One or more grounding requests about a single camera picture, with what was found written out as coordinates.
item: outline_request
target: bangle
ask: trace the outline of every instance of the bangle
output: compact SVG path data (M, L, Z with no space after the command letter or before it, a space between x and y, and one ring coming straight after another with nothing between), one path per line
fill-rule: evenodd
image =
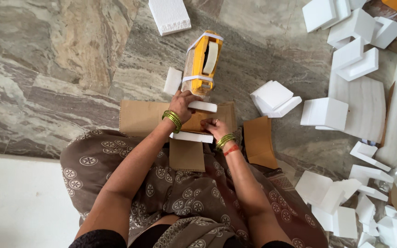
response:
M215 145L215 150L221 151L224 147L224 145L229 141L235 139L234 135L232 133L228 133L225 136L223 136L219 141L217 141Z
M233 152L233 151L236 151L236 150L238 150L239 148L238 148L238 145L237 144L235 144L235 145L233 145L227 152L225 152L223 155L226 157L226 155L228 155L229 153L231 153L231 152Z
M165 117L168 117L176 125L176 129L174 130L173 133L179 133L180 129L182 128L182 121L180 120L180 117L171 110L166 110L165 112L163 112L162 120Z

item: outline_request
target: patterned fabric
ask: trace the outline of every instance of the patterned fabric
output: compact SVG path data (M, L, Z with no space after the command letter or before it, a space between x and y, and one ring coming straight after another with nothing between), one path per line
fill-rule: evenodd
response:
M76 137L62 152L64 184L79 211L80 224L113 171L142 139L113 130L93 130ZM207 144L203 147L206 172L174 171L169 167L169 149L159 152L131 204L129 245L166 214L182 218L155 247L221 248L233 235L249 243L246 219L224 156L213 153ZM281 170L268 179L250 168L293 245L327 248L321 225Z

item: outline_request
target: green bangle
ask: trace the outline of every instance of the green bangle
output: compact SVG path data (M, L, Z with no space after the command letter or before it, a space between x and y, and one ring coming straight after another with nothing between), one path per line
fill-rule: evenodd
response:
M229 141L235 139L235 136L232 133L228 133L223 136L217 143L215 144L215 150L221 151L224 145Z
M162 120L165 117L168 117L176 125L176 129L174 130L173 133L179 133L180 129L182 128L182 121L180 120L180 117L171 110L166 110L165 112L163 112Z

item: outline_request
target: left hand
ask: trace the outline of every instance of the left hand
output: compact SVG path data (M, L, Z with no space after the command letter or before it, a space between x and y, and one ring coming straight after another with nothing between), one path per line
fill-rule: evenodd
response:
M188 105L193 101L202 100L203 99L201 97L193 95L189 90L185 92L178 90L173 96L173 99L169 104L168 110L176 113L182 121L182 124L185 124L185 122L187 122L191 118L191 115L196 112L193 109L189 109Z

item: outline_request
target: tape roll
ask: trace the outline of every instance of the tape roll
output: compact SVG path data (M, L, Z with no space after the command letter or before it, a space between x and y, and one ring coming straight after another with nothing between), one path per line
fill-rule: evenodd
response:
M211 74L214 70L215 64L217 63L217 55L218 55L218 44L215 42L209 42L208 44L208 56L207 60L203 63L203 73Z

